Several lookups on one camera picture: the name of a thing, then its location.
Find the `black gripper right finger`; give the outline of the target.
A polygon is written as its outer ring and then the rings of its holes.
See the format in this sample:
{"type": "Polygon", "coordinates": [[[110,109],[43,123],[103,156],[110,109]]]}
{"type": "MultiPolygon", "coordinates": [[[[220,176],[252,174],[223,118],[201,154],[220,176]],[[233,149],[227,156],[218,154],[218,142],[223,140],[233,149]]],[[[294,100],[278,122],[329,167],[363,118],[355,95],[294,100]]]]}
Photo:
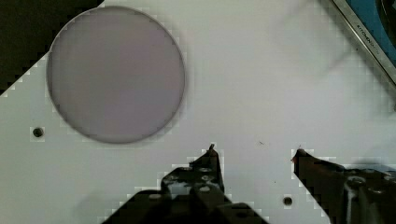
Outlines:
{"type": "Polygon", "coordinates": [[[396,224],[395,173],[347,169],[303,149],[291,159],[303,183],[331,224],[396,224]]]}

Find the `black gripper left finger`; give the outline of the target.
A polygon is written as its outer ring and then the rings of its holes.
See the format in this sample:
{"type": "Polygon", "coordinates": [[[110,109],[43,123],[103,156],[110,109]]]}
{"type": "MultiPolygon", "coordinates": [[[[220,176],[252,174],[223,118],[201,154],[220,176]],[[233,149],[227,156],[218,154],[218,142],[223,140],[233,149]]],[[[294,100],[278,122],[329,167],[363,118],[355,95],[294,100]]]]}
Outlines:
{"type": "Polygon", "coordinates": [[[219,154],[210,147],[187,167],[177,167],[158,190],[141,190],[102,224],[268,224],[249,205],[224,192],[219,154]]]}

